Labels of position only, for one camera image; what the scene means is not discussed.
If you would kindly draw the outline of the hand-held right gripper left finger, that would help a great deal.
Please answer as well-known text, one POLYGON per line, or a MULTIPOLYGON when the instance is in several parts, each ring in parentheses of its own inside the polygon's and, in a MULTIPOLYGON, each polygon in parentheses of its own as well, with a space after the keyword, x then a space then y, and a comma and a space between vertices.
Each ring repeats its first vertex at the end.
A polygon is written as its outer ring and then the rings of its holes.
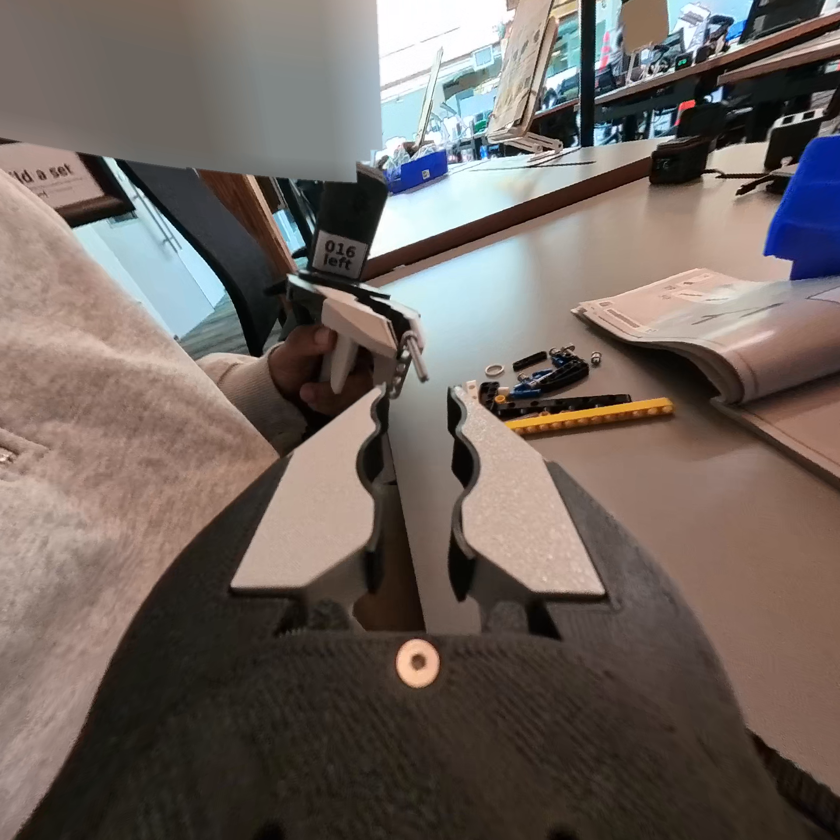
POLYGON ((381 474, 390 400, 377 385, 285 462, 230 590, 350 608, 384 578, 381 474))

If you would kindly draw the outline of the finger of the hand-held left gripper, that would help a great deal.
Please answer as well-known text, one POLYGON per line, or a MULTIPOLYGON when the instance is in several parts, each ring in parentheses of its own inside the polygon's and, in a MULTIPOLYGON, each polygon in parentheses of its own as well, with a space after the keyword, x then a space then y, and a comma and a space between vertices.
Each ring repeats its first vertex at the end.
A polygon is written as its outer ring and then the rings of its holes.
POLYGON ((393 346, 386 321, 380 314, 382 297, 359 300, 357 297, 325 297, 322 300, 321 324, 338 334, 333 351, 322 364, 322 381, 328 381, 340 393, 353 371, 359 349, 368 350, 385 361, 395 358, 399 346, 393 346))
POLYGON ((404 333, 414 336, 417 346, 423 345, 423 326, 419 313, 397 301, 381 301, 380 314, 386 321, 393 346, 399 346, 404 333))

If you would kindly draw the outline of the grey lego axle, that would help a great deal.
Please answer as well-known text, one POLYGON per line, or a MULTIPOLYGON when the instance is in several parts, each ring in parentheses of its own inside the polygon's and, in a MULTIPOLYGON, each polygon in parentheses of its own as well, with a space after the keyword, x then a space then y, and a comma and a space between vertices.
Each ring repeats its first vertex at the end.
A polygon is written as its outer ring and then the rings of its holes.
POLYGON ((407 354, 419 381, 422 383, 428 382, 429 373, 424 360, 424 340, 422 336, 413 329, 405 331, 402 336, 402 349, 407 354))

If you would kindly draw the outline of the person's left forearm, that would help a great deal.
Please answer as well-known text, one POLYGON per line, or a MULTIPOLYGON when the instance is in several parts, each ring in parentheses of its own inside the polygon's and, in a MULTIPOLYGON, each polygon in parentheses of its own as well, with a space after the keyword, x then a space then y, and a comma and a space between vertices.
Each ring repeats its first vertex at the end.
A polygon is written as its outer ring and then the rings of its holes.
POLYGON ((277 389, 270 359, 282 343, 264 355, 210 353, 197 360, 199 368, 281 456, 303 440, 308 422, 301 410, 277 389))

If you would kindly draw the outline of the yellow lego beam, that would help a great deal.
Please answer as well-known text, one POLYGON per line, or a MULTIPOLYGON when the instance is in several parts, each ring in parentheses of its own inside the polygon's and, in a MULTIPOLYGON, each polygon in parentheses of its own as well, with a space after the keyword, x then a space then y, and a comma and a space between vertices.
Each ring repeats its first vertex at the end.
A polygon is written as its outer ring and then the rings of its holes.
POLYGON ((542 413, 505 421, 504 424, 520 436, 564 433, 590 427, 642 422, 651 418, 669 417, 675 406, 666 397, 618 403, 575 411, 542 413))

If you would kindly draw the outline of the lego instruction booklet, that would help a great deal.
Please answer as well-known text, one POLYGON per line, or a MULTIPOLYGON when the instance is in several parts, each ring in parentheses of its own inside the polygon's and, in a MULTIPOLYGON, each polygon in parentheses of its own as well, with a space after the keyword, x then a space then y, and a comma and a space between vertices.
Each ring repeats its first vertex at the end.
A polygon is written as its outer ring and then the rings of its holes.
POLYGON ((756 281, 698 268, 572 312, 685 357, 716 388, 721 413, 838 487, 837 276, 756 281))

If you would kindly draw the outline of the person's left hand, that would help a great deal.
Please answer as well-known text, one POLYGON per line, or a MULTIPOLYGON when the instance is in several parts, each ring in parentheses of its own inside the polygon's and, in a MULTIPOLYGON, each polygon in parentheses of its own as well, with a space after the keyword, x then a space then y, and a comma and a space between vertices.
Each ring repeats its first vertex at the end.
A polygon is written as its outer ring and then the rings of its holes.
POLYGON ((340 393, 329 381, 321 381, 322 358, 330 354, 338 334, 322 325, 301 325, 269 353, 270 377, 281 394, 302 411, 336 417, 369 392, 373 384, 373 363, 359 353, 356 365, 340 393))

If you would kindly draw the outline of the small blue parts bin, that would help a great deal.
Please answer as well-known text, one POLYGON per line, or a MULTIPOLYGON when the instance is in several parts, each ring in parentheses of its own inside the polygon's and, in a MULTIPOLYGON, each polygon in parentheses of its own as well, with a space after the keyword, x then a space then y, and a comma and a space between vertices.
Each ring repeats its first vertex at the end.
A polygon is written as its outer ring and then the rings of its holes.
POLYGON ((428 183, 435 182, 448 173, 446 148, 428 147, 420 155, 404 161, 385 172, 388 193, 398 195, 428 183))

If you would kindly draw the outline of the black mesh office chair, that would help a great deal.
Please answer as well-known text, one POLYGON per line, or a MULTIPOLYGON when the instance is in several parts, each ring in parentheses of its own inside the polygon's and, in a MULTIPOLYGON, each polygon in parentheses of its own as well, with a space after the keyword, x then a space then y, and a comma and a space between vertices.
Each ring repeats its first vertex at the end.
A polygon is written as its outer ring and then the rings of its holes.
POLYGON ((194 168, 116 160, 131 183, 195 249, 222 282, 251 355, 264 352, 283 311, 279 276, 256 241, 194 168))

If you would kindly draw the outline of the thin white panel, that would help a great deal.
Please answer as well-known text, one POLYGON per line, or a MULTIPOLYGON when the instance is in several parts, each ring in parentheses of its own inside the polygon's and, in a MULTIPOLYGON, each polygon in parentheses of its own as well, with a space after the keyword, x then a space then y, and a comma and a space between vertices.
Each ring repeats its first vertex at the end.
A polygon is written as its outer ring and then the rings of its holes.
POLYGON ((441 45, 434 54, 432 66, 429 70, 426 88, 423 95, 423 102, 419 113, 414 138, 414 150, 419 151, 424 145, 427 127, 432 114, 434 94, 438 84, 438 74, 443 61, 445 48, 441 45))

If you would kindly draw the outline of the brown cardboard panel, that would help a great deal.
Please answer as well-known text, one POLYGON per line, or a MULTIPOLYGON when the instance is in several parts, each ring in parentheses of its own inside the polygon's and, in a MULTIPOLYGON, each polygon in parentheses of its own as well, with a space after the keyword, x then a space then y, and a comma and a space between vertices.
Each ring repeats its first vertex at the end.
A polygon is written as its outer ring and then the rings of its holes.
POLYGON ((487 137, 526 124, 544 78, 557 35, 552 1, 520 1, 504 49, 499 86, 487 137))

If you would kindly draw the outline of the black pole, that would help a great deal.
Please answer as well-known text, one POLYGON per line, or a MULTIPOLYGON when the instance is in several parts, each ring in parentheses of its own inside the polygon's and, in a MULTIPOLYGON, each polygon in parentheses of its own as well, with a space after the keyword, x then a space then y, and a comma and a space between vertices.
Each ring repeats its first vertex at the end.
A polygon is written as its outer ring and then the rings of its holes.
POLYGON ((595 1, 579 1, 579 39, 580 146, 591 148, 594 145, 595 130, 595 1))

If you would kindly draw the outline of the background wooden desk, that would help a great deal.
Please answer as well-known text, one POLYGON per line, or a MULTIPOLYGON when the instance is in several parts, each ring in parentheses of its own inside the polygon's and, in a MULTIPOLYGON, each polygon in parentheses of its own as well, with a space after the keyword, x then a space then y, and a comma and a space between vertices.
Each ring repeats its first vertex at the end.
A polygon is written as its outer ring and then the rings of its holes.
POLYGON ((796 24, 772 35, 758 38, 745 45, 735 45, 726 53, 716 54, 699 64, 647 77, 641 81, 625 85, 614 91, 604 93, 594 99, 595 120, 605 122, 615 119, 610 114, 621 109, 630 112, 649 110, 643 105, 655 93, 671 88, 684 80, 716 81, 728 70, 738 70, 757 60, 769 58, 785 49, 798 47, 838 29, 839 11, 816 17, 804 23, 796 24))

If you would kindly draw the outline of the large blue storage bin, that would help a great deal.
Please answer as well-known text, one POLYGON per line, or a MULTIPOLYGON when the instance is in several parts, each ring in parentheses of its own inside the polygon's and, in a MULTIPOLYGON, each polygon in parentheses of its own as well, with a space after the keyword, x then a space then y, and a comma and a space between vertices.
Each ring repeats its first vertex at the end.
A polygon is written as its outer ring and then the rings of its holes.
POLYGON ((839 274, 839 136, 808 143, 771 220, 763 253, 791 262, 790 280, 839 274))

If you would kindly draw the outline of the wooden door frame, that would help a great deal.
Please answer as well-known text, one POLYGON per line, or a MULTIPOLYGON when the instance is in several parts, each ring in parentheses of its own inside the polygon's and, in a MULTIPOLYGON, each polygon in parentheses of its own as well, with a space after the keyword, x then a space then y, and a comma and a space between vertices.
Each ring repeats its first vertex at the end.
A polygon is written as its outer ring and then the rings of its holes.
POLYGON ((296 274, 298 266, 270 206, 252 175, 196 170, 209 189, 255 240, 279 276, 296 274))

